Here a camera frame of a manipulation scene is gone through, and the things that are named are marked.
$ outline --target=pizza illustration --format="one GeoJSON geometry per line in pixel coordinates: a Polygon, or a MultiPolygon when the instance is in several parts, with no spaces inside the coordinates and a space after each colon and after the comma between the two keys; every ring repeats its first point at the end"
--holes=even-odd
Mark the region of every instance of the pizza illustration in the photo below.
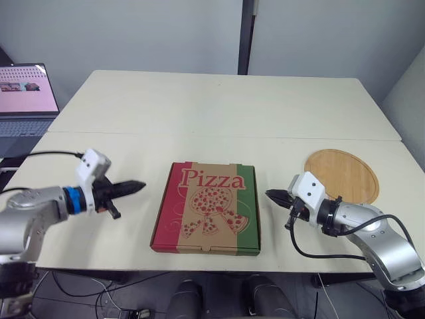
{"type": "Polygon", "coordinates": [[[203,235],[214,235],[218,233],[218,227],[213,217],[221,215],[227,226],[235,234],[239,234],[248,225],[249,218],[229,210],[232,203],[232,192],[226,188],[204,187],[192,195],[190,200],[191,209],[203,220],[190,222],[181,227],[184,238],[189,238],[195,230],[203,226],[203,235]]]}
{"type": "Polygon", "coordinates": [[[192,195],[190,203],[199,215],[218,215],[232,203],[232,192],[227,188],[204,187],[192,195]]]}
{"type": "Polygon", "coordinates": [[[221,217],[226,221],[233,233],[238,234],[245,229],[248,224],[248,218],[234,211],[225,211],[221,217]]]}

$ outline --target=laptop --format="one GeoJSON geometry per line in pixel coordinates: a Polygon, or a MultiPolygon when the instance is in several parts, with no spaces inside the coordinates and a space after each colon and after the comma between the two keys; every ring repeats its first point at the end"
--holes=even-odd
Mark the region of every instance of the laptop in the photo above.
{"type": "Polygon", "coordinates": [[[0,158],[31,152],[58,114],[43,63],[0,65],[0,158]]]}

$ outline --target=cardboard box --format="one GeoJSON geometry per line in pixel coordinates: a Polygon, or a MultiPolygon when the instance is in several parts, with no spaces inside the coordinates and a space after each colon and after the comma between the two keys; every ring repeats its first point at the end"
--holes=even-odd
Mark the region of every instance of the cardboard box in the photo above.
{"type": "Polygon", "coordinates": [[[254,166],[173,163],[151,248],[166,253],[258,255],[254,166]]]}

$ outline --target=round wooden board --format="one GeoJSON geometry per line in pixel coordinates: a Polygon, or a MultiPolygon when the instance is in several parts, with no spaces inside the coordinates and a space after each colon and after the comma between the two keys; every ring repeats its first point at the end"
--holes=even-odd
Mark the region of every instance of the round wooden board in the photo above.
{"type": "Polygon", "coordinates": [[[379,182],[372,169],[353,154],[321,150],[310,155],[304,165],[325,186],[333,199],[342,196],[348,203],[372,203],[379,194],[379,182]]]}

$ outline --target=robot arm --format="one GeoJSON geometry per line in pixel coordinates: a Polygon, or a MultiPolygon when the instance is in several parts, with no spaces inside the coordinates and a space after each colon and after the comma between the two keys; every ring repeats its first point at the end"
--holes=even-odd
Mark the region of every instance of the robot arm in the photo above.
{"type": "Polygon", "coordinates": [[[112,184],[104,175],[110,164],[105,155],[87,150],[76,170],[79,187],[29,189],[7,201],[0,212],[0,318],[29,311],[35,262],[51,225],[83,211],[108,210],[118,218],[112,199],[145,186],[139,181],[112,184]]]}
{"type": "Polygon", "coordinates": [[[425,318],[424,264],[413,244],[390,227],[382,211],[372,205],[344,203],[340,197],[326,199],[324,186],[310,172],[296,175],[287,191],[272,189],[266,194],[278,205],[291,208],[289,229],[299,218],[313,227],[321,226],[326,235],[347,234],[384,287],[387,304],[404,318],[425,318]],[[350,231],[380,216],[382,219],[350,231]]]}

